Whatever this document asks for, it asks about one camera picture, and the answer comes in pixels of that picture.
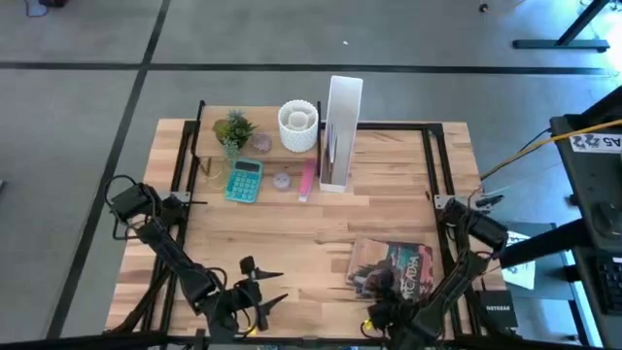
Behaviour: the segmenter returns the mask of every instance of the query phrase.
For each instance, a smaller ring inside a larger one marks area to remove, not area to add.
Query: floor tile line
[[[110,153],[108,154],[106,165],[104,166],[104,171],[99,180],[95,197],[90,205],[88,214],[86,216],[85,224],[83,225],[82,235],[78,243],[78,248],[72,260],[71,266],[69,267],[67,278],[65,279],[62,291],[60,293],[60,297],[58,298],[58,303],[56,304],[56,308],[53,312],[52,319],[48,327],[48,332],[46,334],[46,338],[48,339],[60,338],[62,334],[67,315],[69,314],[71,303],[73,301],[76,290],[78,289],[80,277],[86,264],[88,251],[90,250],[90,245],[92,244],[93,237],[95,235],[97,225],[99,224],[99,219],[101,217],[101,212],[104,208],[104,188],[106,186],[106,183],[108,183],[108,181],[112,179],[112,177],[115,175],[115,172],[117,171],[117,165],[119,164],[119,159],[121,158],[123,144],[125,143],[125,139],[127,137],[127,133],[129,131],[129,127],[131,125],[136,106],[138,105],[138,100],[143,90],[145,79],[147,77],[147,65],[151,62],[154,56],[157,41],[159,40],[162,26],[164,25],[164,21],[166,20],[170,1],[171,0],[162,0],[160,4],[159,12],[155,20],[154,30],[145,50],[143,61],[139,66],[140,68],[136,74],[136,78],[134,79],[134,84],[127,99],[127,103],[125,104],[125,108],[123,109],[123,115],[119,123],[119,128],[117,129],[117,132],[115,134],[115,139],[113,141]]]
[[[428,74],[501,74],[501,75],[592,75],[613,76],[617,72],[593,67],[497,67],[433,66],[392,64],[295,64],[295,63],[151,63],[157,39],[151,39],[142,63],[114,62],[32,62],[0,61],[0,69],[15,70],[140,70],[192,72],[361,72]]]

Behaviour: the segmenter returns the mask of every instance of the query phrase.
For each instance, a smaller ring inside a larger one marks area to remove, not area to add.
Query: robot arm
[[[367,312],[373,327],[389,335],[390,350],[413,350],[434,344],[443,331],[449,307],[487,270],[490,260],[496,259],[505,246],[507,229],[504,226],[470,211],[458,201],[452,199],[447,203],[442,218],[447,224],[466,225],[459,228],[490,246],[493,252],[482,258],[470,250],[460,251],[451,273],[430,296],[417,302],[392,291],[393,274],[387,273],[377,291],[376,303]]]
[[[209,320],[210,335],[215,340],[227,340],[237,335],[244,336],[255,327],[260,331],[267,330],[266,316],[270,313],[270,309],[287,295],[260,305],[261,292],[257,281],[281,276],[282,273],[261,271],[255,266],[253,257],[247,257],[240,261],[240,269],[247,278],[235,283],[233,288],[227,289],[214,272],[218,270],[225,274],[224,271],[193,262],[168,233],[171,226],[188,219],[187,206],[174,195],[161,200],[151,186],[133,180],[131,182],[131,187],[110,200],[107,198],[106,203],[116,221],[134,229],[138,239],[149,245],[172,273],[179,277],[184,297],[194,313],[196,315],[202,313]],[[138,215],[145,215],[143,224],[132,224],[132,219]],[[234,314],[247,307],[255,308],[256,321],[249,330],[241,332]],[[125,325],[123,329],[133,327]]]

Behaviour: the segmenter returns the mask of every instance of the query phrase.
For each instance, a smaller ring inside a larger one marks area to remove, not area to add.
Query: small round object
[[[260,153],[267,153],[272,149],[272,139],[265,132],[258,132],[253,135],[253,147]]]
[[[272,184],[275,188],[285,191],[292,184],[292,177],[286,172],[278,172],[272,177]]]

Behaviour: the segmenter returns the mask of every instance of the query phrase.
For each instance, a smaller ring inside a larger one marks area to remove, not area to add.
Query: teal calculator
[[[248,158],[239,158],[229,175],[225,198],[243,203],[255,203],[261,185],[263,163]]]

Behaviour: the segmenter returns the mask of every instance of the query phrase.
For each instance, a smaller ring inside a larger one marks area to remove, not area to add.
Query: potted plant
[[[223,144],[225,157],[229,162],[234,162],[238,158],[240,150],[251,138],[256,127],[244,118],[244,112],[241,110],[230,110],[225,120],[217,120],[214,123],[214,133]]]

